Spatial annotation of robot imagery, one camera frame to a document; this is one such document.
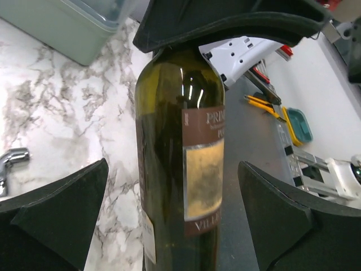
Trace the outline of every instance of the marble countertop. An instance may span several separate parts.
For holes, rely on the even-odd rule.
[[[31,153],[9,175],[9,196],[109,164],[85,271],[142,269],[134,89],[151,56],[132,44],[137,27],[129,19],[83,67],[0,19],[0,151]]]

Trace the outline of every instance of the brown label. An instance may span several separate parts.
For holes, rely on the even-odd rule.
[[[224,106],[183,110],[183,146],[208,144],[223,138],[224,113]]]
[[[186,236],[205,233],[219,224],[223,185],[223,129],[223,106],[183,110]]]
[[[143,128],[142,121],[135,120],[135,130],[137,133],[137,149],[138,149],[138,167],[139,167],[139,187],[140,187],[140,203],[145,210],[145,183],[144,183],[144,156],[143,156]]]

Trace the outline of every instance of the dark gray surface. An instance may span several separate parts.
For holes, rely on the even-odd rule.
[[[268,174],[293,184],[278,121],[263,110],[247,104],[244,95],[257,88],[241,78],[226,93],[226,137],[219,271],[258,271],[237,169],[249,161]]]

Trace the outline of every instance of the bottle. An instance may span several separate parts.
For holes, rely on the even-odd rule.
[[[215,271],[224,88],[197,47],[162,49],[135,90],[146,271]]]

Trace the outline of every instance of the white floor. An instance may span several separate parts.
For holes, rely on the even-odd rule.
[[[291,61],[266,59],[271,83],[286,107],[303,111],[314,141],[303,149],[326,159],[361,154],[361,90],[348,83],[345,64],[321,37],[304,39]]]

